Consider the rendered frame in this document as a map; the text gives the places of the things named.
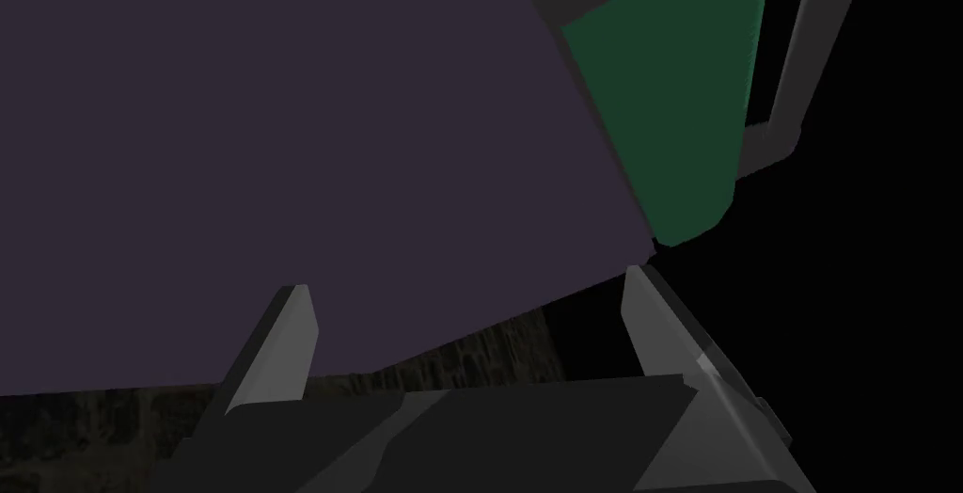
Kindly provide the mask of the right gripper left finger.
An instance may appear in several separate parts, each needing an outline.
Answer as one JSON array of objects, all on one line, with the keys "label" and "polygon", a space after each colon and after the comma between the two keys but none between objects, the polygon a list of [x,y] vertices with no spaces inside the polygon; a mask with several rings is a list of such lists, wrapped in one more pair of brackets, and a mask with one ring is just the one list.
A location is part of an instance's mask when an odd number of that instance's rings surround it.
[{"label": "right gripper left finger", "polygon": [[223,417],[234,407],[303,398],[319,328],[306,284],[275,293],[204,415]]}]

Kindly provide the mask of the green rounded slab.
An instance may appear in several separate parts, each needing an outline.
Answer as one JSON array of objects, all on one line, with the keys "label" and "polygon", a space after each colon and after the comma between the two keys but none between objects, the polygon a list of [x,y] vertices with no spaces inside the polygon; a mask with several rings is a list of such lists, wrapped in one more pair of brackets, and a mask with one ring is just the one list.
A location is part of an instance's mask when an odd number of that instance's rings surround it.
[{"label": "green rounded slab", "polygon": [[609,0],[561,32],[652,233],[732,203],[765,0]]}]

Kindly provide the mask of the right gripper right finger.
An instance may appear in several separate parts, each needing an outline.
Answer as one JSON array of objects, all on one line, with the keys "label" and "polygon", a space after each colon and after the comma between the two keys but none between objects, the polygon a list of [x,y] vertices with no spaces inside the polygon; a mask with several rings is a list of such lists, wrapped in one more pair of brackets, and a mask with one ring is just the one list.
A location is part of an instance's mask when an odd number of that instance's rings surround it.
[{"label": "right gripper right finger", "polygon": [[702,368],[744,391],[744,377],[651,265],[626,269],[620,313],[645,374],[689,374]]}]

